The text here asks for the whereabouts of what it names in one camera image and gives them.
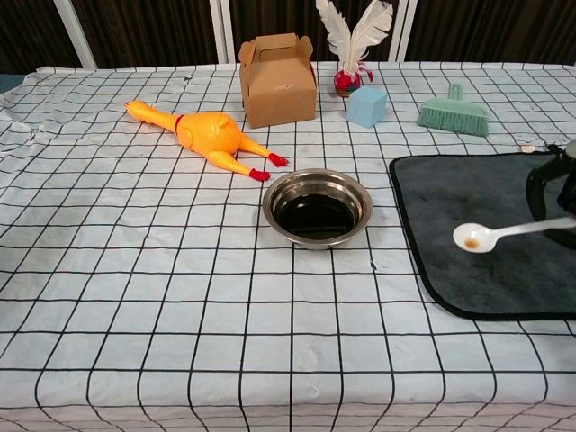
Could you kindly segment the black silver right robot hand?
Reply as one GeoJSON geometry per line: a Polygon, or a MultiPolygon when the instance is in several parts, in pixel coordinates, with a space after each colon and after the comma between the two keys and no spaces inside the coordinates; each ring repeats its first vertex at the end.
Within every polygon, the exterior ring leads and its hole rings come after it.
{"type": "Polygon", "coordinates": [[[534,221],[546,219],[545,188],[553,180],[566,176],[558,195],[558,205],[571,216],[575,215],[575,141],[565,148],[548,145],[554,159],[532,169],[526,180],[526,199],[534,221]]]}

